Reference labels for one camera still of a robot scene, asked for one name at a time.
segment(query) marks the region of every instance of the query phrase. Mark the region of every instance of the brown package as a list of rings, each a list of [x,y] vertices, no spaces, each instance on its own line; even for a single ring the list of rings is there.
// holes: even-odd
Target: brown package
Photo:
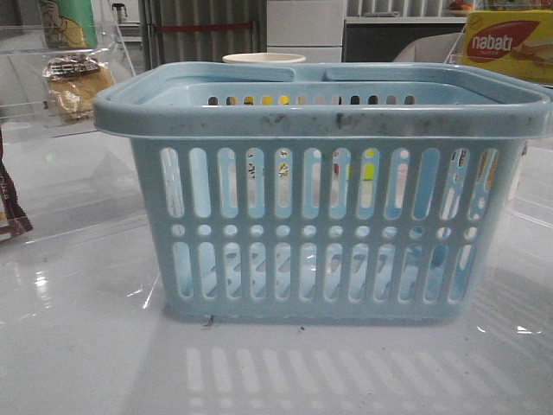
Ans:
[[[16,186],[3,166],[3,141],[0,125],[0,242],[33,229],[17,202]]]

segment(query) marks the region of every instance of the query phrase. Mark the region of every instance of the packaged bread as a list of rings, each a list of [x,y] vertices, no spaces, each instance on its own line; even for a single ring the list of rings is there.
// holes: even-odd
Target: packaged bread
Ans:
[[[44,69],[48,89],[67,122],[92,117],[92,99],[113,85],[110,69],[90,55],[70,54],[52,59]]]

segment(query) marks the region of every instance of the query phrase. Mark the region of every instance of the basket slot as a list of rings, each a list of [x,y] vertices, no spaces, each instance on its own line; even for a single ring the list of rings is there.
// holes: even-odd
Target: basket slot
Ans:
[[[406,149],[397,149],[392,153],[385,208],[387,219],[397,219],[402,212],[409,160],[410,154]]]
[[[251,296],[253,298],[265,298],[267,288],[267,257],[265,245],[254,242],[250,245],[250,276]]]
[[[275,295],[278,299],[290,298],[291,267],[290,244],[280,243],[275,246]]]
[[[334,174],[330,188],[330,217],[341,219],[346,215],[348,180],[350,176],[351,153],[348,149],[337,149],[334,152]]]
[[[426,285],[424,286],[424,299],[426,301],[435,302],[440,296],[448,253],[449,248],[446,245],[436,245],[432,249],[428,273],[426,274]]]
[[[467,288],[468,275],[472,270],[476,248],[471,245],[465,245],[457,254],[455,261],[455,272],[451,281],[448,298],[450,301],[460,301],[465,295]]]
[[[200,148],[191,149],[188,153],[194,212],[201,218],[211,214],[210,188],[207,174],[206,151]]]
[[[374,200],[380,168],[380,152],[376,149],[363,151],[361,160],[357,217],[364,220],[371,218],[374,214]]]
[[[340,276],[342,270],[342,246],[330,244],[326,250],[324,271],[324,299],[336,300],[340,294]]]
[[[247,165],[248,213],[252,218],[261,218],[265,213],[264,153],[260,149],[249,149]]]
[[[219,194],[221,214],[226,218],[234,218],[238,214],[238,194],[236,187],[236,156],[228,148],[218,153]]]
[[[192,268],[190,267],[190,251],[184,242],[173,244],[173,261],[179,294],[185,298],[194,295]]]
[[[374,298],[377,300],[384,301],[390,296],[395,256],[396,247],[392,244],[382,245],[378,249],[378,264],[374,281]]]
[[[352,250],[349,272],[349,300],[358,302],[365,295],[365,276],[369,259],[367,244],[356,244]]]
[[[215,298],[217,296],[217,266],[212,243],[202,242],[198,246],[198,262],[200,264],[201,293],[204,297]]]
[[[302,245],[300,251],[299,294],[303,300],[312,299],[315,295],[315,275],[317,271],[317,246],[313,243]]]
[[[410,301],[415,297],[416,279],[421,264],[423,246],[411,245],[405,249],[404,266],[399,285],[399,299]]]
[[[303,155],[302,214],[313,219],[319,214],[321,196],[321,151],[308,149]]]
[[[242,294],[240,246],[234,242],[225,244],[223,254],[225,255],[226,295],[229,298],[240,298]]]
[[[484,151],[480,158],[478,177],[474,184],[473,196],[468,211],[468,219],[470,220],[479,220],[484,217],[498,160],[499,153],[495,149]]]
[[[422,220],[429,214],[439,162],[440,152],[437,149],[426,149],[423,152],[412,212],[417,220]]]
[[[457,149],[451,155],[448,179],[440,211],[440,219],[442,220],[451,220],[457,215],[469,159],[470,152],[467,149]]]
[[[275,154],[275,215],[289,218],[292,215],[292,151],[278,149]]]
[[[181,218],[184,215],[184,200],[178,154],[174,149],[166,147],[161,149],[160,158],[168,214],[172,218]]]

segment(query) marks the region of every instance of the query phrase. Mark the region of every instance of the white chair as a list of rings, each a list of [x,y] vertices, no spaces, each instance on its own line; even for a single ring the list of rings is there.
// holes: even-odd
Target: white chair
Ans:
[[[448,60],[461,42],[461,33],[423,37],[412,41],[394,59],[394,62],[437,62]]]

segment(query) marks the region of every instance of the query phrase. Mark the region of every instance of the green bottle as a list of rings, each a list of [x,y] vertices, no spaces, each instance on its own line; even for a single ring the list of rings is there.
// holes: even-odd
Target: green bottle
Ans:
[[[49,48],[95,48],[98,44],[90,0],[39,0]]]

